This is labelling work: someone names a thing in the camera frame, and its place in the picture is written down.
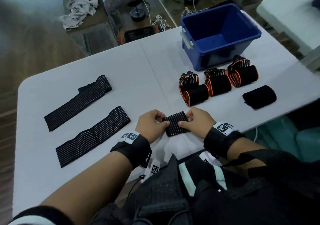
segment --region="wooden floor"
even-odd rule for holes
[[[179,25],[184,10],[183,0],[146,1],[150,3],[152,21],[161,14],[172,28],[175,23]],[[218,2],[200,0],[197,9]],[[134,23],[128,7],[124,7],[122,12],[126,30],[150,24],[149,18]],[[62,0],[0,0],[0,225],[6,224],[12,214],[17,90],[20,83],[27,77],[85,57],[57,20],[63,14]],[[89,39],[92,52],[108,49],[108,37],[92,34]],[[120,202],[125,197],[126,192],[119,197]]]

